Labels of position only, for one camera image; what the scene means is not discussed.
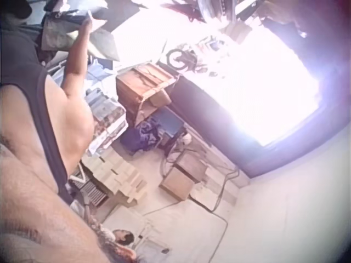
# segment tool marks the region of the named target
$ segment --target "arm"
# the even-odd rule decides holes
[[[88,225],[91,225],[94,222],[94,219],[90,213],[90,200],[86,193],[82,192],[82,196],[84,200],[84,221],[88,223]]]
[[[81,97],[84,78],[87,72],[88,41],[91,21],[86,20],[81,26],[67,59],[63,90],[67,97]]]

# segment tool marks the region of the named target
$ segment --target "man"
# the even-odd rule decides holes
[[[134,250],[129,249],[125,246],[130,245],[134,242],[134,235],[132,232],[127,230],[109,230],[100,224],[95,218],[93,218],[90,212],[90,200],[89,197],[82,192],[84,201],[84,215],[85,222],[99,235],[102,236],[106,243],[114,244],[115,252],[123,255],[129,260],[136,260],[137,255]]]
[[[95,23],[87,19],[81,26],[62,88],[39,63],[34,41],[1,24],[2,262],[126,262],[69,208],[65,188],[94,131],[81,94]]]
[[[112,242],[116,242],[119,245],[130,245],[134,242],[134,235],[132,232],[127,230],[109,230],[101,227],[101,231],[106,235],[106,238]]]

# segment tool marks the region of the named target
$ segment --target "power cord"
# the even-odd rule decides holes
[[[186,148],[185,150],[197,152],[196,150],[189,149],[189,148]],[[161,161],[160,172],[161,172],[162,177],[165,177],[165,176],[166,176],[165,171],[164,171],[164,165],[165,165],[165,163],[168,162],[168,163],[172,163],[172,164],[173,164],[173,163],[175,163],[176,161],[177,161],[177,160],[175,160],[175,161],[169,161],[167,157],[165,157],[165,158]],[[229,168],[227,168],[227,167],[220,166],[220,165],[214,165],[214,166],[221,167],[221,168],[225,168],[225,169],[229,169]],[[189,195],[189,199],[190,199],[191,201],[193,201],[195,204],[197,204],[197,205],[200,206],[201,208],[204,208],[204,210],[206,210],[206,211],[209,212],[210,214],[212,214],[212,215],[218,217],[219,219],[221,219],[221,220],[225,223],[224,231],[223,231],[223,233],[222,233],[222,235],[221,235],[221,237],[220,237],[220,239],[219,239],[219,241],[218,241],[218,243],[217,243],[217,245],[216,245],[216,248],[214,249],[214,251],[213,251],[213,253],[212,253],[212,255],[211,255],[211,257],[210,257],[208,263],[211,263],[211,262],[212,262],[212,260],[213,260],[213,258],[214,258],[214,256],[215,256],[215,254],[216,254],[216,252],[217,252],[217,250],[218,250],[218,248],[219,248],[219,246],[220,246],[220,244],[221,244],[221,242],[222,242],[222,240],[223,240],[223,238],[224,238],[224,235],[225,235],[225,233],[226,233],[226,231],[227,231],[227,229],[228,229],[228,225],[229,225],[228,221],[226,221],[226,220],[225,220],[223,217],[221,217],[220,215],[215,214],[214,212],[217,210],[217,208],[218,208],[219,205],[220,205],[220,202],[222,201],[226,183],[227,183],[229,180],[232,180],[232,179],[234,179],[234,178],[238,178],[239,176],[240,176],[240,169],[238,169],[238,168],[232,170],[230,173],[228,173],[228,174],[225,176],[224,182],[223,182],[223,185],[222,185],[222,188],[221,188],[221,190],[220,190],[220,192],[219,192],[219,195],[218,195],[216,204],[214,205],[213,209],[208,208],[207,206],[205,206],[204,204],[202,204],[201,202],[199,202],[198,200],[196,200],[194,197],[192,197],[191,195]],[[166,208],[171,207],[171,206],[173,206],[173,205],[176,205],[176,204],[178,204],[178,203],[180,203],[180,202],[176,202],[176,203],[167,205],[167,206],[165,206],[165,207],[163,207],[163,208],[160,208],[160,209],[157,209],[157,210],[148,212],[148,213],[144,214],[144,216],[149,215],[149,214],[152,214],[152,213],[155,213],[155,212],[157,212],[157,211],[161,211],[161,210],[163,210],[163,209],[166,209]]]

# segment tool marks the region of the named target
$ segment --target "white floor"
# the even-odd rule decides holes
[[[154,228],[151,237],[171,247],[169,256],[162,262],[208,262],[224,231],[224,221],[191,200],[164,208],[177,203],[177,200],[158,187],[162,181],[160,163],[163,152],[161,150],[156,149],[140,155],[137,153],[134,157],[130,157],[119,143],[115,143],[113,147],[138,168],[148,181],[148,196],[130,209],[141,215],[148,214],[145,217]],[[201,185],[196,187],[192,195],[210,208],[217,200],[217,194]],[[232,209],[232,204],[222,201],[216,214],[229,219]]]

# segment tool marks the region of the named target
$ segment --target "wall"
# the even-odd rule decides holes
[[[349,135],[240,189],[212,263],[334,262],[350,240]]]

